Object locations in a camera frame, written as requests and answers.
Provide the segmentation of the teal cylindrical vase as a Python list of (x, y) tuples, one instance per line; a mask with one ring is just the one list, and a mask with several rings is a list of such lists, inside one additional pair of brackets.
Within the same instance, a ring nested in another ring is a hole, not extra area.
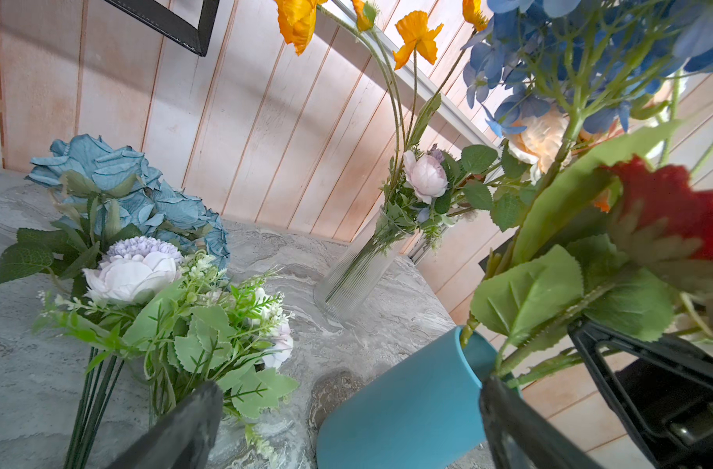
[(320, 468), (445, 468), (484, 443), (479, 400), (497, 352), (454, 328), (398, 363), (324, 420)]

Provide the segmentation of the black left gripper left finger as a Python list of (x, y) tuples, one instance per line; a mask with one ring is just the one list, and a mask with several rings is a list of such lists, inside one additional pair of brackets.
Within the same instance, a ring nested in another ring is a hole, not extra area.
[(223, 417), (223, 391), (207, 381), (121, 453), (112, 468), (204, 468)]

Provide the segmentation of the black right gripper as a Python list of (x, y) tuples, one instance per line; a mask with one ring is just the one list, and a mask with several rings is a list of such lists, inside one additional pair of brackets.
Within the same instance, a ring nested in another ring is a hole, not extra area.
[(568, 335), (609, 408), (656, 468), (713, 468), (713, 358), (673, 334), (645, 342), (591, 320)]

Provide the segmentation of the peach pink rose stem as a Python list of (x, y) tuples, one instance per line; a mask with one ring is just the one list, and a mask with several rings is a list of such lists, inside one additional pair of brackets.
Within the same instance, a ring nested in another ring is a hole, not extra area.
[(524, 132), (507, 136), (514, 158), (529, 165), (528, 180), (537, 183), (548, 172), (561, 149), (568, 125), (568, 116), (553, 107), (540, 117), (524, 117), (518, 124), (525, 126)]

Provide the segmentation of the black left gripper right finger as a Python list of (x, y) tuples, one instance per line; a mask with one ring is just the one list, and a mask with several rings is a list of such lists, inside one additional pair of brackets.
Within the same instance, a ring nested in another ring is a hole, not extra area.
[(483, 380), (479, 410), (497, 468), (598, 468), (499, 377)]

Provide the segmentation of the purple white flower bouquet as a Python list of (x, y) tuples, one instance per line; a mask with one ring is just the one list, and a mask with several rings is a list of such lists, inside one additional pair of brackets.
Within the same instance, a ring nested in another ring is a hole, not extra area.
[(508, 148), (471, 145), (452, 156), (436, 147), (408, 150), (383, 187), (385, 202), (375, 237), (392, 244), (416, 232), (432, 245), (444, 227), (465, 216), (489, 214), (502, 231), (518, 226), (532, 201), (531, 165)]

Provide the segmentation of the yellow orange poppy stem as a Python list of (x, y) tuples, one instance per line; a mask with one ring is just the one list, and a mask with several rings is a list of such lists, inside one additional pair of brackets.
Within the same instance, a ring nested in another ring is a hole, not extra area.
[[(399, 90), (402, 90), (403, 88), (405, 88), (407, 91), (409, 91), (411, 88), (416, 89), (416, 84), (407, 85), (401, 83), (400, 81), (396, 81), (395, 70), (393, 70), (392, 68), (390, 70), (387, 70), (388, 64), (393, 66), (393, 57), (389, 57), (388, 59), (382, 58), (379, 48), (385, 46), (378, 46), (377, 48), (373, 48), (370, 46), (365, 47), (362, 41), (367, 35), (363, 36), (358, 34), (356, 28), (344, 29), (344, 27), (340, 27), (338, 23), (331, 20), (327, 15), (325, 15), (325, 13), (322, 13), (319, 10), (320, 6), (317, 7), (318, 18), (325, 17), (328, 21), (334, 23), (336, 27), (338, 27), (338, 29), (344, 30), (346, 31), (346, 33), (348, 33), (347, 45), (334, 46), (334, 49), (345, 59), (347, 59), (353, 66), (360, 70), (364, 76), (367, 76), (372, 79), (378, 85), (378, 87), (387, 94), (390, 93), (390, 90), (388, 89), (390, 84), (397, 85)], [(371, 36), (374, 39), (376, 39), (376, 31), (378, 30), (374, 29), (374, 35)], [(450, 137), (451, 135), (457, 135), (457, 139), (459, 142), (465, 142), (469, 144), (463, 137), (460, 137), (454, 129), (449, 128), (436, 113), (431, 118), (429, 126), (433, 127), (436, 121), (440, 123), (440, 127), (438, 127), (438, 134), (440, 134), (442, 137)]]

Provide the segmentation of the pink white green bouquet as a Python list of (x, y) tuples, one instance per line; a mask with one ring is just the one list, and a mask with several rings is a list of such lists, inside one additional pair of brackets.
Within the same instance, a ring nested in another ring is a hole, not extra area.
[(264, 288), (266, 275), (235, 285), (210, 253), (182, 254), (137, 236), (113, 244), (82, 278), (84, 287), (69, 296), (40, 293), (42, 322), (90, 348), (66, 467), (87, 465), (116, 381), (135, 361), (152, 420), (212, 382), (223, 393), (223, 415), (243, 425), (249, 447), (273, 459), (255, 424), (298, 384), (280, 372), (294, 339), (282, 295)]

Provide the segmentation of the red flower stem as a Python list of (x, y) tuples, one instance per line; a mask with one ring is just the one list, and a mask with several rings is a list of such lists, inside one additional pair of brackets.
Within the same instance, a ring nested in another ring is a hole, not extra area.
[(682, 166), (657, 170), (634, 156), (602, 166), (601, 189), (620, 197), (593, 212), (590, 193), (555, 202), (547, 189), (471, 304), (470, 323), (505, 336), (495, 371), (558, 344), (585, 318), (645, 342), (672, 324), (682, 296), (713, 298), (713, 192), (690, 187)]

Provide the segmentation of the light blue hydrangea stem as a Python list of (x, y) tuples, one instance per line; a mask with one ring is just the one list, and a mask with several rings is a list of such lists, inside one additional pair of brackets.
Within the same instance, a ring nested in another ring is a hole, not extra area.
[[(524, 117), (553, 107), (569, 119), (516, 234), (547, 189), (556, 190), (555, 202), (590, 193), (591, 211), (612, 209), (621, 188), (598, 187), (593, 174), (602, 166), (634, 156), (652, 170), (682, 166), (657, 155), (679, 126), (673, 101), (659, 92), (686, 74), (713, 72), (713, 1), (493, 1), (489, 7), (491, 31), (473, 41), (482, 58), (477, 70), (514, 89), (490, 117), (495, 131), (505, 138), (520, 134)], [(684, 168), (692, 187), (692, 170)], [(516, 234), (489, 261), (504, 256)]]

